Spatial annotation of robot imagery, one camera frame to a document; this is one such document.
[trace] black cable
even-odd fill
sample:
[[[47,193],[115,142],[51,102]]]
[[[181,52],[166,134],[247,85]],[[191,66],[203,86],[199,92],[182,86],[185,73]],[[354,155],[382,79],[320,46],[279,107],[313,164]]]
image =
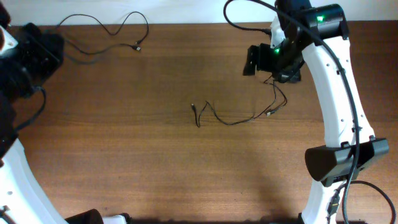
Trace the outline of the black cable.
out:
[[[110,45],[109,47],[107,47],[107,48],[105,48],[105,49],[103,49],[103,50],[99,50],[99,51],[97,51],[97,52],[86,52],[86,51],[80,49],[80,48],[79,48],[78,46],[76,46],[74,43],[70,42],[69,40],[66,40],[66,39],[65,39],[65,42],[67,42],[67,43],[70,44],[74,49],[76,49],[77,51],[79,51],[80,53],[85,54],[85,55],[98,55],[98,54],[103,54],[103,53],[105,53],[105,52],[107,52],[107,51],[109,51],[109,50],[111,50],[112,48],[115,48],[115,47],[131,47],[133,50],[138,50],[138,51],[141,50],[140,47],[135,46],[135,45],[130,45],[130,44],[114,44],[114,45]]]
[[[126,16],[126,18],[124,19],[123,23],[120,25],[119,29],[118,29],[116,32],[114,32],[114,33],[110,32],[110,31],[104,26],[104,24],[102,24],[97,18],[95,18],[94,16],[86,15],[86,14],[72,14],[72,15],[70,15],[70,16],[67,16],[67,17],[64,18],[57,26],[55,26],[55,28],[54,28],[53,30],[57,30],[67,19],[69,19],[69,18],[71,18],[71,17],[73,17],[73,16],[86,16],[86,17],[90,17],[90,18],[94,19],[95,21],[97,21],[97,22],[101,25],[101,27],[102,27],[110,36],[115,36],[115,35],[118,35],[118,34],[120,33],[121,29],[123,28],[123,25],[126,23],[126,21],[127,21],[127,19],[129,18],[129,16],[130,16],[131,14],[134,14],[134,13],[140,14],[140,15],[145,19],[146,27],[147,27],[147,30],[146,30],[146,33],[145,33],[144,37],[141,38],[140,40],[137,40],[136,45],[131,45],[131,44],[114,44],[114,45],[111,45],[111,46],[109,46],[109,47],[107,47],[107,48],[105,48],[105,49],[103,49],[103,50],[99,50],[99,51],[96,51],[96,52],[87,52],[87,51],[84,51],[84,50],[82,50],[81,48],[79,48],[77,45],[75,45],[74,43],[72,43],[70,40],[65,39],[65,42],[67,42],[67,43],[70,44],[74,49],[76,49],[77,51],[79,51],[80,53],[85,54],[85,55],[98,55],[98,54],[103,54],[103,53],[105,53],[105,52],[107,52],[107,51],[109,51],[109,50],[111,50],[112,48],[115,48],[115,47],[130,47],[130,48],[132,48],[133,50],[140,51],[141,48],[138,47],[137,45],[139,45],[142,41],[144,41],[145,38],[148,36],[148,33],[149,33],[149,24],[148,24],[148,20],[146,19],[146,17],[145,17],[142,13],[137,12],[137,11],[130,12],[130,13]],[[92,61],[90,61],[90,62],[81,62],[81,61],[79,61],[79,60],[77,60],[77,59],[75,59],[75,58],[71,58],[71,57],[68,57],[68,58],[71,59],[71,60],[72,60],[73,62],[75,62],[75,63],[85,64],[85,65],[87,65],[87,64],[92,64],[92,63],[95,63],[95,62],[96,62],[96,60],[92,60]]]
[[[28,127],[29,125],[31,125],[37,119],[37,117],[40,116],[40,114],[43,112],[43,110],[45,108],[45,102],[46,102],[46,99],[47,99],[47,94],[45,92],[45,89],[43,87],[41,87],[41,86],[37,86],[37,87],[34,87],[34,91],[41,91],[42,92],[42,94],[43,94],[43,104],[40,107],[40,109],[33,115],[33,117],[31,117],[30,119],[28,119],[27,121],[23,122],[22,124],[18,125],[15,128],[16,132]]]
[[[394,207],[394,204],[392,203],[392,200],[388,197],[388,195],[386,193],[384,193],[378,186],[371,184],[369,182],[363,181],[363,180],[353,180],[351,181],[351,184],[363,184],[363,185],[367,185],[371,188],[373,188],[374,190],[377,190],[384,198],[385,200],[388,202],[390,209],[391,209],[391,224],[394,224],[396,222],[396,218],[397,218],[397,211],[396,208]],[[339,186],[335,191],[335,195],[333,196],[333,198],[337,198],[340,194],[340,191],[342,190],[342,188],[346,187],[347,184],[342,184],[341,186]],[[346,202],[343,201],[342,204],[343,207],[346,206]]]
[[[115,35],[118,35],[118,34],[119,34],[119,32],[121,31],[121,29],[122,29],[123,26],[124,26],[124,23],[126,23],[126,21],[127,21],[127,19],[129,18],[129,16],[130,16],[131,14],[134,14],[134,13],[140,14],[140,15],[145,19],[145,23],[146,23],[146,26],[147,26],[147,32],[145,33],[145,36],[144,36],[143,38],[141,38],[140,40],[137,40],[137,42],[136,42],[136,44],[139,45],[139,44],[140,44],[142,41],[144,41],[145,38],[148,36],[148,33],[149,33],[149,24],[148,24],[147,18],[146,18],[141,12],[137,12],[137,11],[130,12],[130,13],[127,15],[127,17],[124,19],[123,23],[120,25],[119,29],[118,29],[115,33],[110,32],[110,31],[104,26],[104,24],[102,24],[102,23],[101,23],[97,18],[95,18],[94,16],[90,16],[90,15],[86,15],[86,14],[72,14],[72,15],[70,15],[70,16],[67,16],[67,17],[64,18],[54,29],[55,29],[55,30],[58,29],[58,28],[63,24],[63,22],[65,22],[67,19],[69,19],[69,18],[71,18],[71,17],[73,17],[73,16],[86,16],[86,17],[90,17],[90,18],[94,19],[95,21],[97,21],[97,22],[102,26],[102,28],[104,28],[104,30],[105,30],[110,36],[115,36]]]
[[[345,69],[343,68],[343,66],[341,65],[338,57],[336,56],[336,54],[332,51],[332,49],[325,43],[325,41],[323,41],[321,38],[319,38],[319,36],[317,36],[315,33],[313,33],[309,28],[305,27],[301,22],[297,21],[296,19],[294,19],[293,17],[290,17],[288,14],[278,10],[277,8],[275,8],[274,6],[271,6],[268,3],[265,3],[263,1],[260,0],[247,0],[247,1],[252,1],[252,2],[256,2],[258,4],[261,4],[265,7],[268,7],[269,9],[272,9],[273,11],[275,11],[276,13],[278,13],[278,15],[283,16],[284,18],[288,19],[291,23],[293,23],[294,25],[296,25],[297,27],[300,27],[304,32],[306,32],[316,44],[320,44],[322,45],[326,51],[330,54],[330,56],[332,57],[332,59],[335,61],[338,70],[340,72],[341,78],[343,79],[343,83],[347,92],[347,96],[349,99],[349,103],[351,105],[351,110],[353,113],[353,121],[354,121],[354,131],[355,131],[355,152],[354,152],[354,161],[353,161],[353,165],[351,166],[351,169],[349,170],[349,174],[348,174],[348,180],[347,180],[347,184],[345,187],[345,194],[343,197],[343,218],[344,218],[344,222],[346,224],[348,223],[348,217],[347,217],[347,210],[346,207],[344,206],[346,204],[347,201],[347,196],[348,196],[348,189],[349,189],[349,185],[353,179],[354,176],[354,171],[356,169],[356,166],[358,165],[358,159],[359,159],[359,121],[358,121],[358,114],[356,111],[356,106],[355,106],[355,101],[354,101],[354,97],[353,97],[353,93],[351,92],[351,88],[349,87],[349,83],[346,77],[346,72]]]
[[[301,69],[301,67],[303,67],[303,65],[305,64],[304,60],[302,60],[297,67],[291,71],[290,73],[288,73],[288,77],[285,78],[284,80],[278,80],[279,83],[287,83],[289,81],[291,81],[291,79],[297,74],[297,72]]]
[[[225,4],[225,6],[224,6],[224,18],[225,18],[225,20],[226,20],[231,26],[233,26],[233,27],[235,27],[235,28],[238,28],[238,29],[241,29],[241,30],[260,31],[260,32],[263,32],[263,33],[265,33],[265,34],[267,34],[267,35],[271,35],[271,30],[270,30],[270,29],[259,29],[259,28],[241,27],[241,26],[238,26],[238,25],[234,24],[233,22],[231,22],[230,19],[228,19],[228,16],[226,15],[226,8],[228,7],[228,5],[229,5],[232,1],[231,1],[231,0],[228,1],[228,2]]]
[[[194,105],[194,104],[191,104],[191,108],[192,108],[192,110],[193,110],[193,112],[194,112],[194,114],[195,114],[195,123],[196,123],[197,127],[198,127],[198,128],[201,127],[201,125],[200,125],[200,118],[201,118],[201,116],[202,116],[204,110],[207,108],[207,106],[210,107],[210,109],[212,110],[212,112],[213,112],[214,116],[216,117],[216,119],[217,119],[219,122],[221,122],[221,123],[223,123],[223,124],[225,124],[225,125],[227,125],[227,126],[232,126],[232,125],[237,125],[237,124],[241,124],[241,123],[247,123],[247,122],[250,122],[250,121],[254,121],[255,119],[259,118],[259,117],[260,117],[261,115],[263,115],[263,114],[266,114],[267,116],[270,116],[270,115],[274,114],[276,111],[278,111],[278,110],[280,110],[281,108],[283,108],[283,107],[287,104],[287,97],[285,96],[285,94],[283,93],[283,91],[282,91],[279,87],[277,87],[277,85],[275,84],[275,80],[274,80],[272,83],[267,82],[270,78],[268,78],[266,81],[264,81],[264,84],[272,85],[272,86],[273,86],[273,90],[274,90],[274,101],[273,101],[264,111],[262,111],[261,113],[259,113],[257,116],[254,116],[254,115],[253,115],[253,116],[251,116],[251,117],[248,118],[248,119],[244,119],[244,120],[241,120],[241,121],[236,121],[236,122],[233,122],[233,123],[227,123],[226,121],[223,121],[223,120],[217,115],[216,110],[212,107],[212,105],[211,105],[208,101],[206,101],[206,104],[205,104],[205,106],[203,107],[203,109],[200,111],[199,116],[197,116],[198,114],[197,114],[197,109],[196,109],[195,105]],[[279,106],[277,106],[275,109],[270,110],[269,108],[270,108],[271,106],[273,106],[273,105],[275,104],[276,100],[277,100],[276,89],[278,89],[278,91],[282,94],[282,96],[284,97],[284,100],[283,100],[283,102],[282,102]]]
[[[72,57],[72,56],[68,55],[67,53],[63,53],[63,56],[66,57],[67,59],[71,60],[73,63],[76,63],[78,65],[93,65],[93,64],[96,64],[97,62],[99,62],[101,60],[101,57],[97,57],[97,58],[94,58],[93,60],[88,60],[88,61],[79,60],[79,59],[77,59],[75,57]]]

